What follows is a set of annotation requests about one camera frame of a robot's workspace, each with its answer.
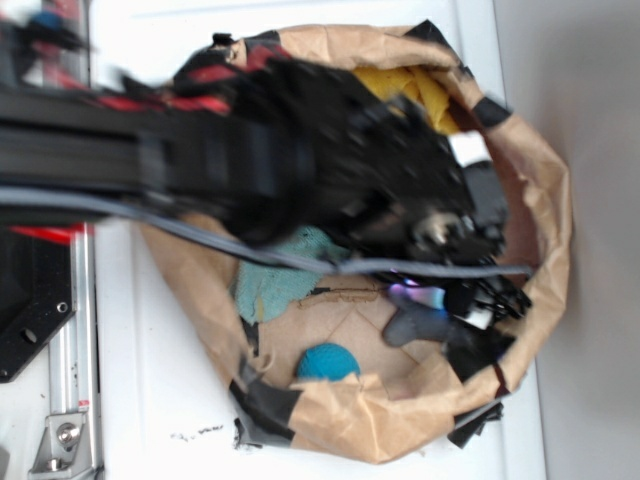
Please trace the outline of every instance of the paper bag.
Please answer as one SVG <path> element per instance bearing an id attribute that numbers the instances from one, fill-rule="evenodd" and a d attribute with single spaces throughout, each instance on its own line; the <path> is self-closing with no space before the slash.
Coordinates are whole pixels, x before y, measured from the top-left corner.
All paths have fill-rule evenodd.
<path id="1" fill-rule="evenodd" d="M 261 44 L 277 44 L 294 57 L 348 70 L 418 66 L 436 80 L 451 98 L 448 111 L 456 122 L 485 136 L 506 191 L 508 250 L 498 260 L 536 268 L 524 286 L 534 307 L 523 320 L 499 324 L 516 341 L 499 363 L 463 382 L 437 343 L 414 341 L 402 348 L 384 343 L 380 331 L 394 307 L 380 285 L 366 277 L 324 278 L 319 286 L 330 292 L 292 302 L 284 315 L 249 335 L 257 337 L 251 344 L 229 294 L 237 261 L 142 227 L 160 272 L 229 387 L 246 441 L 387 462 L 461 427 L 517 390 L 565 308 L 568 170 L 520 117 L 484 96 L 429 22 L 415 28 L 289 28 L 236 42 L 230 57 L 241 65 L 247 51 Z M 193 215 L 189 221 L 223 232 L 211 218 Z M 349 349 L 362 374 L 339 382 L 296 383 L 302 352 L 325 341 Z"/>

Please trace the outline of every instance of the bolt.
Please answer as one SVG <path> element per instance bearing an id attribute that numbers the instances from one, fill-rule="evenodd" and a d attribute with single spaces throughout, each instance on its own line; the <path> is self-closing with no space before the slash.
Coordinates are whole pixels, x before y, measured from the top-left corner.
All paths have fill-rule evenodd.
<path id="1" fill-rule="evenodd" d="M 47 470 L 50 472 L 57 472 L 62 469 L 62 460 L 59 458 L 52 458 L 47 460 Z"/>
<path id="2" fill-rule="evenodd" d="M 80 429 L 73 423 L 64 423 L 58 428 L 58 440 L 63 445 L 68 445 L 80 436 Z"/>

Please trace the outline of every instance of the yellow cloth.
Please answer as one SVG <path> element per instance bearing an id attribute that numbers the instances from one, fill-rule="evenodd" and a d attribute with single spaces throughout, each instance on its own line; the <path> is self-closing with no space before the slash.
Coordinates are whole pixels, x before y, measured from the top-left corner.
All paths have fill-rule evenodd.
<path id="1" fill-rule="evenodd" d="M 378 70 L 373 67 L 359 67 L 353 74 L 381 100 L 389 100 L 401 93 L 424 105 L 427 120 L 436 132 L 451 135 L 460 131 L 449 113 L 449 94 L 422 68 Z"/>

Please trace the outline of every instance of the gray wall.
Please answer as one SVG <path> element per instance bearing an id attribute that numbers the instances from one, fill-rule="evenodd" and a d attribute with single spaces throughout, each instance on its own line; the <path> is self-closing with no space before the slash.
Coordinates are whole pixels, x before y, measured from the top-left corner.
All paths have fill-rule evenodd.
<path id="1" fill-rule="evenodd" d="M 569 306 L 538 360 L 549 479 L 640 478 L 640 2 L 495 7 L 508 102 L 573 172 Z"/>

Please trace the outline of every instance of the gray cable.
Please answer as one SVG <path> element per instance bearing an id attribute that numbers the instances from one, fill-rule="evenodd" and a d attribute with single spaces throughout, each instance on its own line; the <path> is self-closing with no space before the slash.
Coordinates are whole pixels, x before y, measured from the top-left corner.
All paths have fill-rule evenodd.
<path id="1" fill-rule="evenodd" d="M 484 278 L 494 275 L 532 275 L 526 265 L 460 267 L 385 258 L 347 260 L 340 264 L 278 252 L 271 248 L 252 248 L 180 220 L 163 217 L 143 207 L 82 193 L 60 192 L 27 187 L 0 187 L 0 205 L 45 207 L 89 211 L 148 223 L 185 240 L 219 250 L 242 259 L 308 270 L 322 275 L 356 275 L 377 272 L 402 272 L 437 278 Z"/>

